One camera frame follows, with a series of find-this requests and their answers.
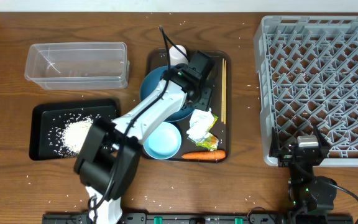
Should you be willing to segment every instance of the tray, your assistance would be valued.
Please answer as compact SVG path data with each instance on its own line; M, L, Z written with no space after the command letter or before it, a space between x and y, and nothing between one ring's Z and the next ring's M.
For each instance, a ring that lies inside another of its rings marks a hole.
M64 148L61 155L57 153L62 145L58 142L57 131L64 129L68 120L75 121L76 118L81 119L87 116L110 122L119 114L119 108L116 105L114 100L105 99L47 103L36 106L32 111L30 158L39 161L75 157L75 154L69 153Z
M332 145L321 166L358 166L358 17L266 16L254 37L264 160L317 125Z
M152 70L167 65L167 54L165 49L157 49L152 51L148 58L147 58L147 69L146 74L148 75ZM189 51L188 55L193 55L195 51ZM188 160L188 159L182 159L181 156L188 152L201 152L201 151L207 151L206 148L201 146L196 146L195 143L191 142L189 139L187 139L186 131L189 129L189 120L191 118L191 115L187 118L174 122L173 124L179 129L182 142L181 146L179 148L179 151L171 158L167 159L168 161L187 161L187 162L212 162L212 163L218 163L225 160L230 155L230 123L231 123L231 116L230 116L230 108L231 108L231 59L227 54L224 52L218 52L218 51L203 51L207 55L209 55L215 62L216 65L212 69L211 73L209 74L208 79L215 79L215 89L213 90L213 96L212 96L212 102L211 102L211 109L212 113L218 116L218 120L216 121L215 125L211 128L210 133L214 134L216 137L219 138L219 144L218 149L225 150L226 157L224 159L216 160L216 161L197 161L197 160ZM225 59L227 61L227 98L226 98L226 104L227 104L227 117L226 117L226 124L223 124L221 122L221 103L222 103L222 59ZM142 151L143 157L147 159L153 159L150 157L146 151L143 149Z

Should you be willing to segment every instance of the white wall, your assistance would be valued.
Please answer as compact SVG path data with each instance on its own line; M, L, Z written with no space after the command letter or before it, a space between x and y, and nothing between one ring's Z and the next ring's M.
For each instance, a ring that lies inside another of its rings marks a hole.
M0 12L358 12L358 0L0 0Z

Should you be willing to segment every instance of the black tray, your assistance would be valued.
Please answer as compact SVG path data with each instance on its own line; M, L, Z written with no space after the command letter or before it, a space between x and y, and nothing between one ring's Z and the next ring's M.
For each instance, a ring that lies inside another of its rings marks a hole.
M58 151L61 145L57 142L54 133L56 128L63 129L65 127L65 121L72 117L69 114L76 114L77 116L81 114L81 117L92 115L94 118L99 114L100 119L110 122L119 114L119 108L116 105L114 100L105 99L47 103L36 106L32 111L30 158L39 161L66 157L54 152L54 150Z
M152 51L147 58L147 69L146 74L148 75L152 70L159 68L161 66L167 65L167 51L165 49L157 49ZM193 56L195 51L189 51L188 55ZM212 113L218 116L218 120L215 125L209 131L211 134L215 135L219 138L218 149L225 150L226 157L224 159L219 159L217 161L197 161L197 160L188 160L182 159L182 155L188 152L203 152L207 151L207 148L196 146L195 143L191 142L187 139L186 131L189 129L189 120L191 115L181 121L174 122L173 124L179 129L181 134L181 146L179 151L171 158L167 159L168 161L187 161L187 162L222 162L230 155L230 108L231 108L231 59L224 52L218 51L203 51L207 55L209 55L215 62L216 65L212 69L211 73L208 76L208 79L215 79L215 89L213 90L211 109ZM222 105L222 59L225 59L227 62L227 92L226 92L226 107L227 107L227 115L226 115L226 124L221 122L221 105ZM142 151L143 157L147 159L154 159L150 157L143 148Z

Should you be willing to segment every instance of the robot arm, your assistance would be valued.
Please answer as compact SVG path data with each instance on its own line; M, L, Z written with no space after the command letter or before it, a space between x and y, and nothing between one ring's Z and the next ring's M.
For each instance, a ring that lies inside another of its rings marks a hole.
M103 201L90 211L90 219L96 215L97 223L106 224L119 220L120 197L135 177L142 144L167 117L186 107L209 109L213 87L206 80L213 66L209 56L197 51L188 65L166 70L157 88L132 111L112 124L101 119L94 122L74 166L93 203ZM101 147L106 143L120 149L116 157Z

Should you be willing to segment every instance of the bowl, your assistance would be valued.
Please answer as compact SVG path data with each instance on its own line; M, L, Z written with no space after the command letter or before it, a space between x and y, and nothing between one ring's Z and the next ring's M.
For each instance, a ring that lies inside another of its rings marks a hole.
M181 135L178 128L171 123L162 122L146 139L143 147L154 159L168 159L179 151L180 145Z
M143 80L142 86L140 87L140 100L146 99L157 87L159 81L161 80L162 73L168 68L168 66L162 66L152 70ZM176 113L173 113L165 121L176 122L188 117L194 108L186 108L185 110L180 110Z

